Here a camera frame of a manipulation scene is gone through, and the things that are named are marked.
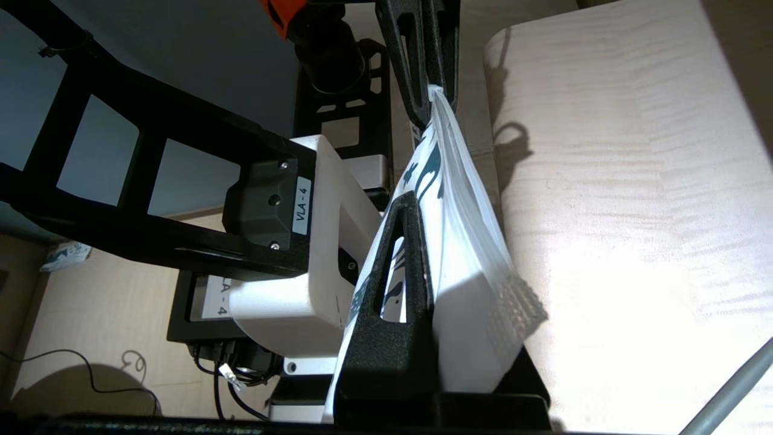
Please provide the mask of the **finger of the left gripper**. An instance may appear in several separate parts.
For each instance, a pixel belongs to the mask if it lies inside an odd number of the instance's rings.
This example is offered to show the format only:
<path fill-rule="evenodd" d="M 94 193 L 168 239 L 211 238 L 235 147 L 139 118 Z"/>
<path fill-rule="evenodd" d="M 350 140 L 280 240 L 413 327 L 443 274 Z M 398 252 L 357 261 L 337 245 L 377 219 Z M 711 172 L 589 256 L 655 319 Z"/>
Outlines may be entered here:
<path fill-rule="evenodd" d="M 422 1 L 376 1 L 376 19 L 409 120 L 425 129 L 430 102 Z"/>
<path fill-rule="evenodd" d="M 453 109 L 458 100 L 460 1 L 428 1 L 428 80 L 441 86 Z"/>

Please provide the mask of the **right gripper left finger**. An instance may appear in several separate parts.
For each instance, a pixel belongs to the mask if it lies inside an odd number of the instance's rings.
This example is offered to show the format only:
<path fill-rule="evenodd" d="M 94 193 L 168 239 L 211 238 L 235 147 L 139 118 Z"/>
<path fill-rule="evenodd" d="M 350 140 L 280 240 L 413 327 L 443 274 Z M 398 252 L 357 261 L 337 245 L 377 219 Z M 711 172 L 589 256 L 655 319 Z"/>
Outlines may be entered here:
<path fill-rule="evenodd" d="M 334 389 L 337 421 L 432 421 L 438 391 L 432 333 L 434 298 L 422 213 L 414 191 L 398 196 L 385 219 L 374 267 Z M 380 316 L 392 250 L 403 237 L 406 322 Z"/>

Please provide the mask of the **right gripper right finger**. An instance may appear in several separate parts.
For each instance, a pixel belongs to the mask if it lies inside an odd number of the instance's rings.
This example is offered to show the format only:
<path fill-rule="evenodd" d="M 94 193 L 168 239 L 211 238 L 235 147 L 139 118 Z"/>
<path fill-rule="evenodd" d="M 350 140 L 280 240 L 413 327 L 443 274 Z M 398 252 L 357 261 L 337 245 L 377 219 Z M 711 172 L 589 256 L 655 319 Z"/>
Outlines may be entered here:
<path fill-rule="evenodd" d="M 513 364 L 502 377 L 501 393 L 508 395 L 536 395 L 551 399 L 526 347 L 522 347 Z"/>

